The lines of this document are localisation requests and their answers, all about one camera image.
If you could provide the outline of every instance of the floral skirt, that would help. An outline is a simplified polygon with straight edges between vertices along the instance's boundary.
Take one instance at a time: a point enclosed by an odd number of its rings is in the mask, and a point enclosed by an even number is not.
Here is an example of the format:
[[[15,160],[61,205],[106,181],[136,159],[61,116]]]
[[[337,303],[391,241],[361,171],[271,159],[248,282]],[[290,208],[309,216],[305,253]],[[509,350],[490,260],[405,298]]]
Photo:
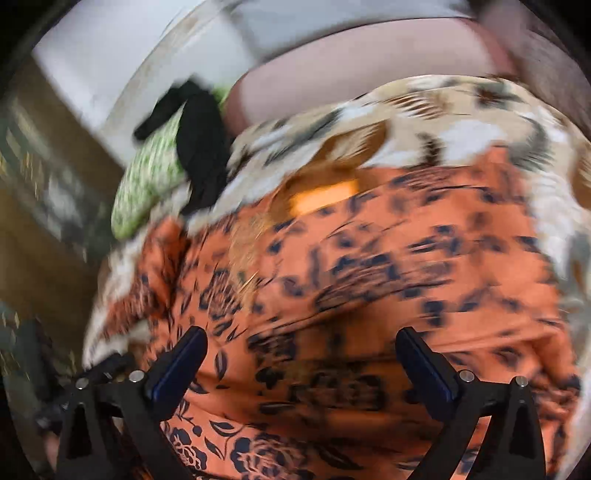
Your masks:
[[[330,137],[309,169],[196,235],[173,218],[148,234],[104,334],[148,319],[148,368],[190,326],[207,332],[207,357],[162,424],[195,475],[406,478],[441,429],[396,360],[406,326],[482,380],[530,379],[547,470],[558,468],[580,385],[510,150],[463,167],[431,152],[414,168],[365,169],[350,198],[290,216],[285,199],[329,179],[327,165],[371,161],[395,134],[395,122],[379,122],[373,136],[354,132],[378,148]]]

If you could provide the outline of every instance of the navy flower print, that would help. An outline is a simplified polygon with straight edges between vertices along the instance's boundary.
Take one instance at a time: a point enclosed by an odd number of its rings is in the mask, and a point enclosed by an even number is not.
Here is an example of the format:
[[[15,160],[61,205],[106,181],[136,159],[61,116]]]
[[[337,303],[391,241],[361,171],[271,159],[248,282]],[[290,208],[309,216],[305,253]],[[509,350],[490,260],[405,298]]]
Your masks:
[[[214,321],[232,316],[241,309],[228,269],[213,272],[209,285],[199,297],[199,309],[207,310]]]
[[[394,290],[393,282],[400,280],[397,266],[389,254],[344,255],[329,274],[331,286],[314,301],[317,312],[338,308],[352,300],[376,300]]]
[[[191,438],[185,430],[173,429],[168,439],[191,473],[199,474],[207,469],[207,455],[191,444]]]
[[[315,373],[307,385],[292,385],[289,400],[323,408],[380,411],[384,409],[386,393],[375,375],[327,369]]]
[[[308,456],[304,443],[261,432],[253,439],[241,437],[230,453],[242,480],[312,480],[306,469]]]

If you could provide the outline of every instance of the black fabric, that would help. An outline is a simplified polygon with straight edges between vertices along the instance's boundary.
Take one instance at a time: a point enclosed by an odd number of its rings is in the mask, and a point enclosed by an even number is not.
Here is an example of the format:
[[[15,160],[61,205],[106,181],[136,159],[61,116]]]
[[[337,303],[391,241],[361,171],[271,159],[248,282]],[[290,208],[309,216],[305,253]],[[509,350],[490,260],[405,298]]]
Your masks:
[[[173,86],[135,129],[134,137],[146,140],[183,104],[176,143],[178,161],[191,180],[191,198],[181,211],[186,216],[213,206],[226,187],[230,140],[216,99],[194,80]]]
[[[146,140],[170,120],[191,96],[199,95],[203,91],[193,80],[187,80],[181,86],[170,87],[170,90],[160,97],[150,116],[135,129],[135,139],[141,142]]]
[[[217,101],[199,88],[185,103],[178,124],[177,154],[191,180],[191,199],[181,211],[213,206],[226,187],[226,165],[230,159],[230,141]]]

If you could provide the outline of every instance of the black clamp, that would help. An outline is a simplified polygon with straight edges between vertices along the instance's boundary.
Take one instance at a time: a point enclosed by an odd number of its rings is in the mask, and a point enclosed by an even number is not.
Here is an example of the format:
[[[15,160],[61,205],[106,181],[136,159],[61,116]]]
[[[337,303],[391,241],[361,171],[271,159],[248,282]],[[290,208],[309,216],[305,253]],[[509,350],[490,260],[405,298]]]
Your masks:
[[[128,357],[116,354],[79,378],[65,409],[52,404],[52,414],[62,414],[56,422],[62,424],[57,479],[131,479],[139,455],[154,480],[192,480],[160,422],[172,417],[206,353],[207,334],[191,327],[148,372],[133,370],[117,378],[114,374],[128,365]],[[131,445],[125,444],[113,418],[124,420]]]
[[[443,430],[409,480],[447,480],[456,470],[481,417],[491,417],[467,480],[543,480],[540,421],[525,377],[509,384],[480,381],[456,372],[411,328],[396,336],[397,358],[429,415]]]
[[[497,384],[480,381],[470,370],[456,372],[412,328],[398,332],[395,346],[418,400],[445,423],[410,480],[451,478],[485,416],[491,422],[467,480],[544,479],[540,423],[525,377]],[[66,392],[64,404],[58,399],[53,410],[45,410],[50,414],[38,416],[40,427],[63,424],[57,479],[131,479],[139,455],[154,480],[191,480],[159,423],[174,414],[206,352],[205,331],[192,327],[148,372],[133,370],[122,379],[131,357],[120,355],[86,372]],[[131,445],[122,441],[114,417],[124,420]]]

